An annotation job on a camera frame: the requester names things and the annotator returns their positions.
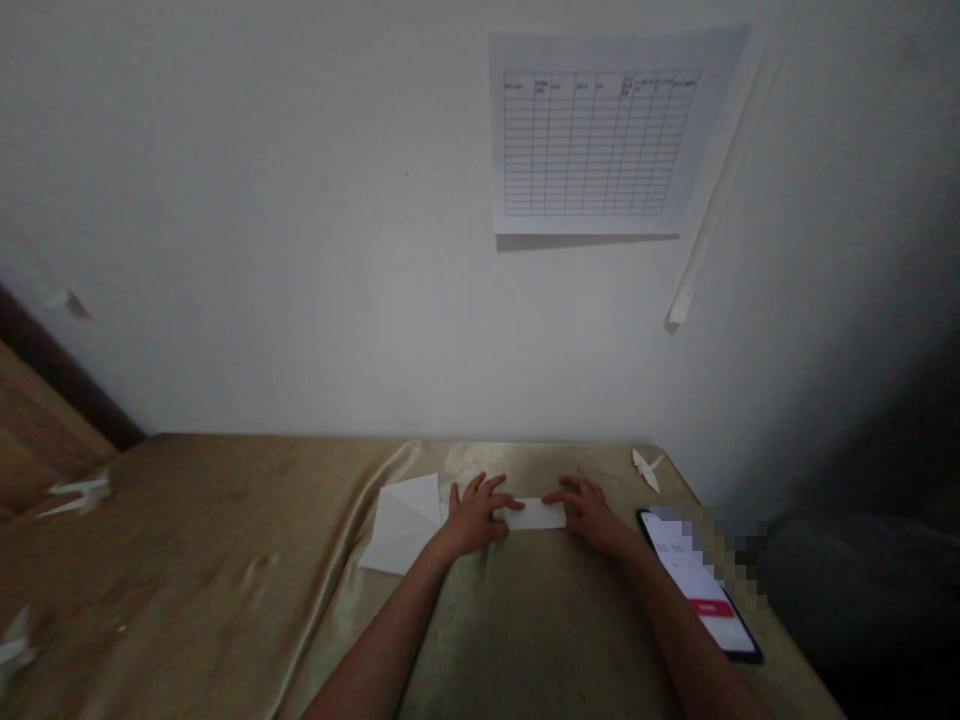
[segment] gold satin tablecloth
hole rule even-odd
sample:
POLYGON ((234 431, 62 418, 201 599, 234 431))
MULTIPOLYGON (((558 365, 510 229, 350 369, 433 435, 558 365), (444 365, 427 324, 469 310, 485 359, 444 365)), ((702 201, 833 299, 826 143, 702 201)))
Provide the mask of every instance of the gold satin tablecloth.
MULTIPOLYGON (((92 513, 0 531, 0 622, 29 604, 39 648, 0 717, 297 718, 398 582, 357 567, 380 487, 439 472, 445 494, 486 470, 537 497, 583 474, 632 526, 639 507, 696 505, 669 458, 657 495, 630 450, 154 438, 111 463, 92 513)), ((774 716, 842 717, 773 613, 738 608, 766 656, 739 671, 774 716)), ((562 530, 454 565, 399 714, 682 717, 642 606, 562 530)))

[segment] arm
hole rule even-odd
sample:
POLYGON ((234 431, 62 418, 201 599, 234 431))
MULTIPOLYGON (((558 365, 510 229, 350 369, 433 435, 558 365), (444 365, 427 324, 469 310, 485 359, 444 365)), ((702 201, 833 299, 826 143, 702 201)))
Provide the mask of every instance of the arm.
POLYGON ((573 508, 576 514, 567 518, 567 530, 619 561, 650 616, 687 717, 767 718, 653 550, 607 507, 603 490, 584 478, 560 482, 576 492, 551 493, 543 502, 573 508))
POLYGON ((492 495, 506 475, 481 485, 485 476, 473 479, 462 502, 453 483, 447 522, 317 693, 303 720, 389 718, 396 712, 447 570, 461 555, 507 536, 507 526, 491 519, 496 508, 523 508, 509 495, 492 495))

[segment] folded paper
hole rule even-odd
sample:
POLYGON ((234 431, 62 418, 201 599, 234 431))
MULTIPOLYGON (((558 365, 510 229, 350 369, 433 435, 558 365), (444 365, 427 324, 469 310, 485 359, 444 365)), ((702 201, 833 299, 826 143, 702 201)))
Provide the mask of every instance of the folded paper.
POLYGON ((643 459, 643 455, 638 453, 636 450, 633 451, 633 464, 637 468, 637 472, 643 476, 643 479, 647 481, 647 485, 652 487, 657 492, 660 492, 660 483, 657 482, 657 476, 653 473, 657 469, 657 465, 660 464, 660 461, 663 460, 663 455, 658 457, 653 463, 648 463, 643 459))
POLYGON ((443 524, 437 480, 434 473, 381 488, 373 538, 360 567, 406 574, 443 524))
POLYGON ((82 495, 76 500, 58 505, 53 510, 40 513, 37 517, 56 515, 70 510, 79 510, 81 515, 85 515, 93 510, 103 498, 110 495, 110 480, 106 473, 102 473, 96 480, 67 484, 57 483, 47 492, 51 495, 68 495, 70 493, 82 493, 82 495))
POLYGON ((29 607, 21 610, 0 639, 0 698, 7 689, 10 677, 36 657, 37 653, 30 647, 27 637, 29 612, 29 607))
POLYGON ((567 526, 563 503, 544 505, 540 498, 517 498, 523 510, 504 508, 503 521, 511 530, 553 530, 567 526))

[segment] smartphone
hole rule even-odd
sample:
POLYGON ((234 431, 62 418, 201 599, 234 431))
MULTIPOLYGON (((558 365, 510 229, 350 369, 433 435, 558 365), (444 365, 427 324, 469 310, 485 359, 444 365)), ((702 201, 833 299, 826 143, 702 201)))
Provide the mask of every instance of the smartphone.
POLYGON ((663 567, 690 601, 701 622, 731 660, 759 665, 763 653, 740 613, 713 573, 693 551, 679 521, 664 521, 649 510, 637 511, 637 522, 663 567))

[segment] hand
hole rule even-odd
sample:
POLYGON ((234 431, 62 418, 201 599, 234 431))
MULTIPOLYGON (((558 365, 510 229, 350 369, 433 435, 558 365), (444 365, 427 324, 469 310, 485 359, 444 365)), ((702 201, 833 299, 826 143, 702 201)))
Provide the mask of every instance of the hand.
POLYGON ((607 499, 599 485, 586 478, 565 476, 562 485, 571 490, 558 490, 543 498, 546 505, 562 502, 574 514, 567 513, 567 530, 579 535, 605 555, 624 559, 634 548, 640 536, 633 532, 607 506, 607 499))
POLYGON ((457 484, 450 486, 450 515, 430 541, 445 562, 452 563, 458 557, 476 552, 491 540, 502 540, 507 536, 510 532, 507 526, 494 522, 494 510, 502 507, 523 509, 523 503, 510 495, 493 494, 494 488, 506 481, 506 475, 497 475, 483 482, 486 476, 485 472, 480 473, 467 485, 463 500, 460 499, 457 484))

